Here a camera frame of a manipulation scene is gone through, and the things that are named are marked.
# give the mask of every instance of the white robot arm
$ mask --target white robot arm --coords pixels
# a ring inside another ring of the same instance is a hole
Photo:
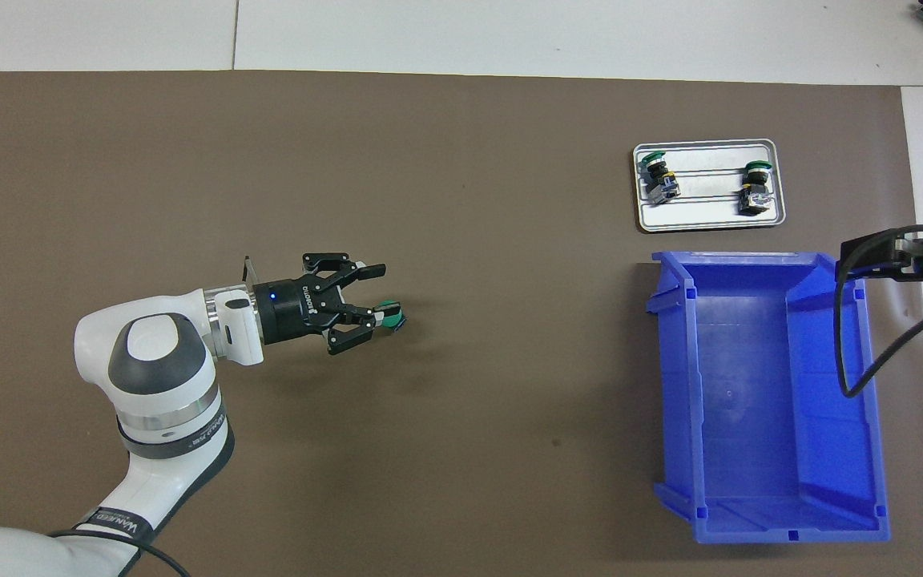
[[[263,284],[252,278],[81,319],[77,369],[113,402],[131,464],[72,530],[44,536],[0,528],[0,576],[114,577],[128,573],[140,551],[157,552],[154,537],[234,450],[216,359],[259,364],[263,344],[310,333],[324,335],[329,353],[338,354],[368,341],[377,326],[397,331],[404,324],[398,303],[359,308],[341,295],[355,280],[384,275],[384,265],[365,266],[341,252],[308,253],[303,261],[300,278]],[[244,270],[243,280],[254,277],[250,260]],[[355,328],[341,332],[334,325]]]

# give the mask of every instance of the brown mat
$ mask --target brown mat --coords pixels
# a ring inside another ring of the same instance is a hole
[[[788,220],[645,235],[642,142],[770,138]],[[420,75],[0,74],[0,525],[120,481],[84,314],[347,251],[409,325],[220,364],[237,450],[158,540],[195,575],[923,575],[923,338],[879,379],[893,541],[704,547],[663,475],[660,249],[836,252],[913,222],[900,91]],[[876,347],[921,316],[871,283]],[[135,575],[168,575],[143,561]]]

